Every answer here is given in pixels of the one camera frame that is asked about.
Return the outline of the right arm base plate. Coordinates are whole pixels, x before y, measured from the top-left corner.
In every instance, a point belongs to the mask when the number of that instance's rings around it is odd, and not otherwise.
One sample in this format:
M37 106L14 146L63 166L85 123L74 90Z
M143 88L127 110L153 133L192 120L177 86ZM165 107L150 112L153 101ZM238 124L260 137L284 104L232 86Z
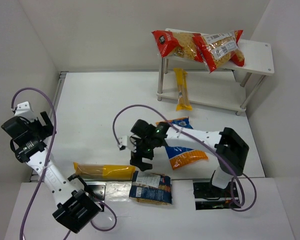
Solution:
M193 181L193 195L197 211L241 208L232 203L230 182L225 189L220 189L213 186L209 180Z

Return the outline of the dark blue pasta bag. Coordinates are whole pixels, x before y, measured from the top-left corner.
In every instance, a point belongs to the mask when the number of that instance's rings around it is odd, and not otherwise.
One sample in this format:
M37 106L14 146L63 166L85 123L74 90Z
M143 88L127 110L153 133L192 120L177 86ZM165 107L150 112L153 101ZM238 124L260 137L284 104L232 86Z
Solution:
M173 199L171 178L164 174L135 171L128 196L138 203L171 205Z

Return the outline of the blue orange pasta bag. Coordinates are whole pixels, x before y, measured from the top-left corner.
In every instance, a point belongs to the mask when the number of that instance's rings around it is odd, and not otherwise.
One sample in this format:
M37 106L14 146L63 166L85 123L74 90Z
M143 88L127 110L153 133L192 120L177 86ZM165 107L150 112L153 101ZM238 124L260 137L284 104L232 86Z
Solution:
M193 129L190 125L189 117L181 117L176 119L168 120L170 123L174 125L178 125L179 127ZM187 147L181 146L166 146L165 147L167 156L169 158L170 165L173 170L179 169L186 165L194 164L198 161L208 161L209 158L205 152L200 150L194 150Z

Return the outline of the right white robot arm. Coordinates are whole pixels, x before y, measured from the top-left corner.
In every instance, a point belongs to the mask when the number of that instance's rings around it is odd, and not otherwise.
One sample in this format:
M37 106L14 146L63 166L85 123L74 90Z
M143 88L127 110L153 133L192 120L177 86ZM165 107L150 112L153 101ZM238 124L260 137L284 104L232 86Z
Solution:
M130 164L142 172L151 170L150 163L154 149L160 147L184 147L214 155L219 163L211 177L211 184L225 189L234 177L243 175L249 146L232 129L225 127L222 131L202 131L185 128L168 122L160 122L157 126L144 120L137 120L130 130L135 137L132 140Z

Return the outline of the large yellow spaghetti bag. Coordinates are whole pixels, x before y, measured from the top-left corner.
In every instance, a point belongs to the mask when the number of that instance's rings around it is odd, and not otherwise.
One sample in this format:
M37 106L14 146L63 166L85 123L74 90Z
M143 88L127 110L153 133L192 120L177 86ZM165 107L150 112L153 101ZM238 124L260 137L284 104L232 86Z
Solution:
M75 174L85 180L130 181L136 167L132 165L73 163Z

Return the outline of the red pasta bag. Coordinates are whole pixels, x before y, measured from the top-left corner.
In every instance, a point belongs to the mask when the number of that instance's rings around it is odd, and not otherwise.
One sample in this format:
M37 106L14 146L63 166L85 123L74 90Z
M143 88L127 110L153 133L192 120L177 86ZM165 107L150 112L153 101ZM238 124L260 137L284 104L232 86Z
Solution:
M204 62L193 39L201 36L200 33L155 30L152 35L162 58L174 55L199 63Z
M240 29L192 38L210 72L215 71L229 61L239 67L245 65L244 54L238 46L242 33L243 30Z

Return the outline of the white two-tier shelf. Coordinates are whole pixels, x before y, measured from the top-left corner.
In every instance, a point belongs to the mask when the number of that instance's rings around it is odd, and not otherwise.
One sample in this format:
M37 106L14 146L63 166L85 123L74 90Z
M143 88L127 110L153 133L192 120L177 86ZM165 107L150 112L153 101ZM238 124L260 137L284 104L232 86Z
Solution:
M275 69L269 43L240 37L238 47L245 58L244 66L228 61L213 72L209 71L203 57L204 62L196 62L175 55L161 57L159 52L158 101L163 98L178 100L174 68L181 68L187 72L190 104L231 110L237 115L244 113L261 83L272 76Z

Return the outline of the small yellow spaghetti bag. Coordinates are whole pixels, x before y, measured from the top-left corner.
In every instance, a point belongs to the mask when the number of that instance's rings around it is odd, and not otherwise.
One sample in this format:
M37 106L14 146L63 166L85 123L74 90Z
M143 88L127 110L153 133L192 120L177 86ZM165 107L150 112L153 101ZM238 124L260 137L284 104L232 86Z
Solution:
M193 108L190 104L188 98L188 88L187 88L187 72L182 68L173 69L176 77L177 84L177 106L176 111L187 110L192 111Z

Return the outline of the red pasta bag left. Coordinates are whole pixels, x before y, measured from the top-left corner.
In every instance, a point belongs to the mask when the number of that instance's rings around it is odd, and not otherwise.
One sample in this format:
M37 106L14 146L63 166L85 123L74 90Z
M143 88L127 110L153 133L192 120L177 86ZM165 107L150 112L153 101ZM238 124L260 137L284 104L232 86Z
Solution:
M152 35L162 58L174 55L199 63L204 62L193 39L201 36L200 33L155 30Z

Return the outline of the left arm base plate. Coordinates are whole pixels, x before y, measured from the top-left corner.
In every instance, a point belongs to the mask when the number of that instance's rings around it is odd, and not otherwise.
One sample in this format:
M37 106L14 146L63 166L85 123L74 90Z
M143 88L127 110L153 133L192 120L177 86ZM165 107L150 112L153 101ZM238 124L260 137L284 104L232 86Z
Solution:
M100 207L100 211L104 212L105 207L100 203L105 201L106 183L98 181L88 181L83 183L83 189L86 195Z

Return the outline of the red pasta bag right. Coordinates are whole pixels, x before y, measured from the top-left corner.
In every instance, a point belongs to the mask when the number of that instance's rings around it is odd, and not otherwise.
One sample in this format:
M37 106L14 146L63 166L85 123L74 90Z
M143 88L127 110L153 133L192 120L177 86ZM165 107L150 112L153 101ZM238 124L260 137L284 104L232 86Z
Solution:
M243 30L240 29L192 38L210 72L215 71L229 61L239 67L245 65L244 54L238 46L242 33Z

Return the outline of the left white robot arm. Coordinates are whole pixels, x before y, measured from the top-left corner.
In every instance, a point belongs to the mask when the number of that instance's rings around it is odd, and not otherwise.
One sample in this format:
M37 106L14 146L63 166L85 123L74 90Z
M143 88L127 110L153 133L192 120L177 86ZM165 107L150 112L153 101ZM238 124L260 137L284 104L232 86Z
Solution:
M55 220L73 233L79 233L102 208L82 188L66 179L48 155L45 140L53 135L54 126L47 113L40 114L42 124L28 101L19 103L13 112L14 116L1 126L11 137L11 150L19 162L43 177L57 207L52 214Z

